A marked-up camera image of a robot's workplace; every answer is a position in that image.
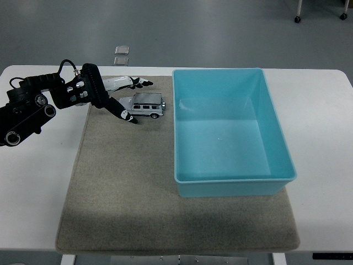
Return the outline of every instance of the toy car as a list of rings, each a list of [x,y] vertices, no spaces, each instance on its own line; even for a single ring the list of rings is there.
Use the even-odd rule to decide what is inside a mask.
[[[165,102],[160,93],[136,93],[133,97],[120,98],[119,102],[132,115],[157,119],[165,111]]]

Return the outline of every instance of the chair leg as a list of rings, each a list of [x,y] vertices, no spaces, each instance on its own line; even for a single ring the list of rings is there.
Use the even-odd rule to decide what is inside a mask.
[[[347,18],[347,11],[348,11],[349,0],[346,0],[344,4],[344,11],[343,14],[340,16],[340,19],[345,20]]]
[[[300,19],[300,12],[302,10],[302,2],[303,2],[303,0],[299,0],[299,2],[298,2],[297,16],[294,19],[295,23],[299,23],[301,20]]]

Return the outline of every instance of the cable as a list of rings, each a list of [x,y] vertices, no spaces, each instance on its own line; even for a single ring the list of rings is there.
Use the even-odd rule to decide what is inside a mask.
[[[16,80],[16,79],[20,79],[20,80],[24,80],[23,78],[21,78],[21,77],[14,77],[14,78],[11,78],[11,80],[10,80],[10,86],[12,86],[13,88],[15,88],[16,89],[16,87],[14,87],[13,86],[13,84],[12,84],[12,81],[14,81],[14,80]]]
[[[68,62],[70,65],[72,65],[73,69],[76,70],[75,64],[72,61],[70,61],[69,59],[65,59],[60,64],[59,70],[57,71],[58,74],[61,73],[62,67],[64,66],[64,63],[66,63],[66,62]]]

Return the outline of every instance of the robotic arm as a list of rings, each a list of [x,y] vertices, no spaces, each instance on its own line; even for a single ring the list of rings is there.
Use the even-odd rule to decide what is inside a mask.
[[[65,62],[72,65],[75,75],[67,83],[60,77]],[[21,80],[18,88],[12,85],[15,79]],[[142,88],[152,84],[146,79],[128,76],[103,81],[96,65],[85,63],[81,70],[77,70],[70,60],[63,60],[56,73],[12,78],[10,85],[13,89],[7,92],[9,103],[0,108],[0,146],[16,146],[31,134],[39,134],[41,127],[55,116],[56,109],[48,104],[43,92],[50,92],[58,109],[91,102],[96,108],[106,108],[119,119],[137,124],[131,114],[121,115],[125,108],[110,95],[123,88]]]

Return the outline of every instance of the blue plastic bin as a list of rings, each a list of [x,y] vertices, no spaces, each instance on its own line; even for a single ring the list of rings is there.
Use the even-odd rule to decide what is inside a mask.
[[[182,197],[272,195],[295,179],[262,69],[175,70]]]

